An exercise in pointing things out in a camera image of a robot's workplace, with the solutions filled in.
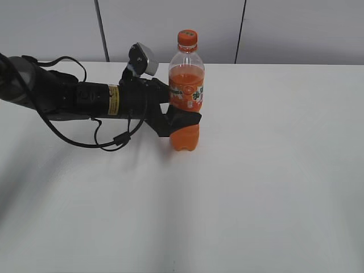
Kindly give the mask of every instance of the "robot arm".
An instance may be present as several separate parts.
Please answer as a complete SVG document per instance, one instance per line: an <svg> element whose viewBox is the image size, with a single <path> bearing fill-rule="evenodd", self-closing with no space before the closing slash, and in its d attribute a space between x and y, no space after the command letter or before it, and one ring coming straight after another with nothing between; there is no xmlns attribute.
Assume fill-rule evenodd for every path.
<svg viewBox="0 0 364 273"><path fill-rule="evenodd" d="M174 131L198 124L201 119L199 113L182 111L172 105L166 114L162 113L160 104L168 102L169 87L156 78L147 80L140 77L144 73L153 76L158 68L150 49L140 43L131 47L130 61L119 85L79 82L73 75L41 67L54 65L66 58L40 63L29 56L6 58L0 54L0 99L35 109L64 141L67 138L61 137L50 121L139 119L139 127L145 121L158 136L168 137ZM117 136L110 143L77 146L101 148L98 146L122 145L130 140L133 132L135 129L132 132L128 130L128 134Z"/></svg>

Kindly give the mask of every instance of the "white table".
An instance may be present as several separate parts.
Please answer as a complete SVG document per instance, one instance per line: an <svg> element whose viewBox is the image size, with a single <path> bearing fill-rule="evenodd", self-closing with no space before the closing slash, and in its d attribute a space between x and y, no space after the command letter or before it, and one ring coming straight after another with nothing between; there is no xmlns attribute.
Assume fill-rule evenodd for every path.
<svg viewBox="0 0 364 273"><path fill-rule="evenodd" d="M84 64L110 84L125 67ZM144 124L107 153L0 102L1 272L362 273L363 105L361 66L211 64L194 152ZM93 143L95 122L56 125Z"/></svg>

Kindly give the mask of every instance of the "orange soda bottle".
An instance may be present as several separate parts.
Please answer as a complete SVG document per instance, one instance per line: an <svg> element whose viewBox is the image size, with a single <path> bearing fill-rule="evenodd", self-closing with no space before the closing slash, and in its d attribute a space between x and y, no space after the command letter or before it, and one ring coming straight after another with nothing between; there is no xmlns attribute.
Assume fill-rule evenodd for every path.
<svg viewBox="0 0 364 273"><path fill-rule="evenodd" d="M185 111L199 112L204 98L205 67L197 54L197 32L178 33L178 53L169 64L169 103ZM175 131L170 140L175 150L193 151L200 136L200 126Z"/></svg>

